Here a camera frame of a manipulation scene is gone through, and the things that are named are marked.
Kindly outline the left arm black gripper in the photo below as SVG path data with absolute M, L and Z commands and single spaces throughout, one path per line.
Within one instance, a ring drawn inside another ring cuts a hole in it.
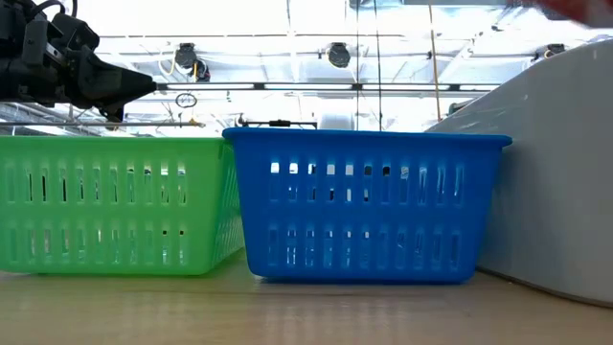
M 99 59 L 100 39 L 77 19 L 78 8 L 79 0 L 0 0 L 0 102 L 96 107 L 122 123 L 124 105 L 157 84 Z

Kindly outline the red cracker packet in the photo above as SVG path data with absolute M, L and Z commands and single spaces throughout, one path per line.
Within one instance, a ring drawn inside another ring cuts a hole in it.
M 534 0 L 539 6 L 557 12 L 592 28 L 613 28 L 613 0 Z

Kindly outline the green plastic slotted basket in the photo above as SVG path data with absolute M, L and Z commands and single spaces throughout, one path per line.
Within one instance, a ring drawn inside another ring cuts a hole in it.
M 243 245 L 223 139 L 0 136 L 0 271 L 202 275 Z

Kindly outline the white cylindrical fixture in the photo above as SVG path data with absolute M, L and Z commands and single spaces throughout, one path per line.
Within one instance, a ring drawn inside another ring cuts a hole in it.
M 318 128 L 355 130 L 355 119 L 351 113 L 323 113 L 318 121 Z

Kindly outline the blue plastic slotted basket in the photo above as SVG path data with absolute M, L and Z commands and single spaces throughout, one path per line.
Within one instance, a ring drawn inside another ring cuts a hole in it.
M 247 263 L 276 280 L 460 284 L 506 135 L 233 127 Z

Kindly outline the grey plastic bin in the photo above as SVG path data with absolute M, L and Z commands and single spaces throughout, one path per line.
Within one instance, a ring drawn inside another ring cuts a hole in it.
M 613 308 L 613 39 L 538 62 L 434 130 L 512 139 L 481 269 Z

